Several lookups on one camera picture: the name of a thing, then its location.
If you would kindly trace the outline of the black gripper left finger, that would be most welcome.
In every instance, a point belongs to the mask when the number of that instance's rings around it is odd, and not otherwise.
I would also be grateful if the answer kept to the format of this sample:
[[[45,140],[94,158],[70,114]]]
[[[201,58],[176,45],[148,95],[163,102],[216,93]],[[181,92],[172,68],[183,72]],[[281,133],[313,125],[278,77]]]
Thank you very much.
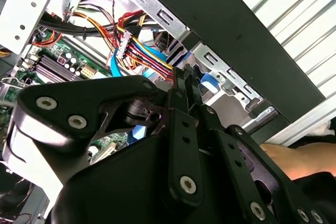
[[[90,144],[113,133],[149,128],[169,144],[163,192],[169,201],[203,200],[195,123],[202,98],[192,75],[173,71],[167,91],[137,75],[24,88],[12,115],[12,169],[41,187],[54,205],[69,179],[88,167]]]

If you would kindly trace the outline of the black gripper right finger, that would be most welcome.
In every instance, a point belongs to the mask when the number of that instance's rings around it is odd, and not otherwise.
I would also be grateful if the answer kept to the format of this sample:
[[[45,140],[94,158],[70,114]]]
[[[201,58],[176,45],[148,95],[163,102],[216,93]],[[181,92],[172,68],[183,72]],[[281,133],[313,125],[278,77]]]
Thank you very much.
[[[202,103],[193,68],[186,65],[188,104],[205,127],[214,154],[225,167],[237,202],[235,223],[328,223],[302,190],[239,126],[224,128],[209,106]]]

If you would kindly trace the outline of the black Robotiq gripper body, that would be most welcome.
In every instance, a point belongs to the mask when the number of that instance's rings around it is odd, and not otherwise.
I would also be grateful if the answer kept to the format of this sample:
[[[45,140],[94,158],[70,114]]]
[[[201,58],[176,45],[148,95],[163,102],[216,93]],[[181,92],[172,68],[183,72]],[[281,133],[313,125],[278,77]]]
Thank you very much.
[[[237,202],[216,155],[194,151],[196,191],[181,185],[157,137],[136,143],[72,177],[51,212],[52,223],[235,223]]]

